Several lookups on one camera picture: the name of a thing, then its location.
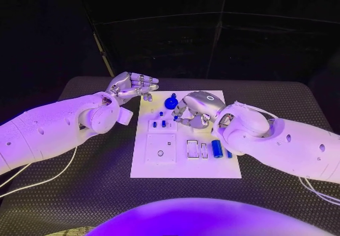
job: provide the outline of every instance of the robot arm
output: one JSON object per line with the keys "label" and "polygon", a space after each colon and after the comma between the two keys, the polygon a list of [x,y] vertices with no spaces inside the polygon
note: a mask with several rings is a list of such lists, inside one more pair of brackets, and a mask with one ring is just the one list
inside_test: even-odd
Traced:
{"label": "robot arm", "polygon": [[151,101],[158,80],[124,72],[98,92],[26,111],[0,126],[0,174],[46,160],[104,134],[115,122],[128,125],[132,112],[119,107],[142,95]]}
{"label": "robot arm", "polygon": [[[249,154],[262,164],[298,177],[340,183],[337,134],[308,124],[281,119],[239,102],[227,107],[225,104],[220,106],[219,98],[202,91],[189,94],[183,102],[197,112],[196,116],[212,117],[212,134],[233,154]],[[274,119],[268,120],[259,112],[268,113]],[[180,106],[173,115],[177,116],[179,113],[183,113]],[[190,126],[183,119],[177,118],[176,121]]]}

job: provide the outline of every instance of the robotic hand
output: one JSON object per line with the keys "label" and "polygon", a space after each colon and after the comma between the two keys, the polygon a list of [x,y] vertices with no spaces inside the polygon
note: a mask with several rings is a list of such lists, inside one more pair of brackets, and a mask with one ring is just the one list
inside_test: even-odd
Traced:
{"label": "robotic hand", "polygon": [[106,91],[63,100],[26,111],[0,126],[0,175],[46,160],[104,134],[115,122],[128,125],[132,112],[119,107],[135,96],[151,101],[157,79],[124,72]]}
{"label": "robotic hand", "polygon": [[[191,119],[180,118],[186,108],[194,116]],[[278,118],[239,102],[225,106],[220,99],[203,91],[184,96],[173,116],[177,122],[199,129],[212,121],[212,134],[233,154],[249,154],[262,164],[298,177],[340,183],[337,134]]]}

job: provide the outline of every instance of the table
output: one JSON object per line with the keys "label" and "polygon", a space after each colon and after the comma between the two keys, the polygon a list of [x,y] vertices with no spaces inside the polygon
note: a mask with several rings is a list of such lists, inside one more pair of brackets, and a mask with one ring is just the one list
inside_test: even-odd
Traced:
{"label": "table", "polygon": [[[109,77],[75,77],[59,100],[105,90]],[[331,130],[305,85],[295,82],[160,79],[160,90],[223,90],[226,104],[238,100],[278,117]],[[239,157],[242,179],[130,178],[140,98],[124,107],[134,112],[128,126],[92,137],[78,148],[62,176],[4,198],[0,235],[45,235],[81,226],[96,226],[141,204],[171,198],[217,198],[278,211],[340,235],[340,207],[321,200],[298,178]],[[34,163],[10,189],[53,177],[73,150]],[[340,197],[337,184],[312,181],[317,190]]]}

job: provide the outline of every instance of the gray table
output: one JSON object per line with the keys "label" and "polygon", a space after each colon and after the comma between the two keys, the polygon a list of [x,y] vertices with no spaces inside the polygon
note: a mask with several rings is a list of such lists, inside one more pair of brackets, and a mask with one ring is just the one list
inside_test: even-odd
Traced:
{"label": "gray table", "polygon": [[[108,77],[76,77],[60,100],[105,90]],[[223,90],[235,100],[276,116],[325,130],[330,125],[305,85],[292,82],[160,79],[160,90]],[[0,207],[0,235],[45,235],[79,226],[96,226],[141,204],[170,198],[219,198],[278,211],[340,235],[340,207],[304,189],[298,178],[239,157],[242,179],[130,178],[140,98],[124,107],[134,112],[128,126],[92,137],[78,148],[63,175],[52,182],[6,197]],[[14,179],[11,189],[55,176],[72,151],[33,164]],[[340,197],[337,184],[312,181],[315,189]]]}

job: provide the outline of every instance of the gray hand part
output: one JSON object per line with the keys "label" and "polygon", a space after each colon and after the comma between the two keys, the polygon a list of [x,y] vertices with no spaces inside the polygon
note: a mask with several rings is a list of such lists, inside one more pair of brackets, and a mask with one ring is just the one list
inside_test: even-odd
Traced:
{"label": "gray hand part", "polygon": [[158,89],[157,82],[158,79],[147,75],[122,72],[112,79],[106,93],[115,97],[119,105],[125,104],[135,96],[142,96],[142,99],[151,102],[153,96],[148,92]]}
{"label": "gray hand part", "polygon": [[[183,97],[171,115],[176,122],[196,129],[204,129],[209,126],[209,121],[216,121],[216,117],[225,107],[222,100],[209,92],[191,92]],[[193,115],[191,119],[180,118],[186,108]]]}

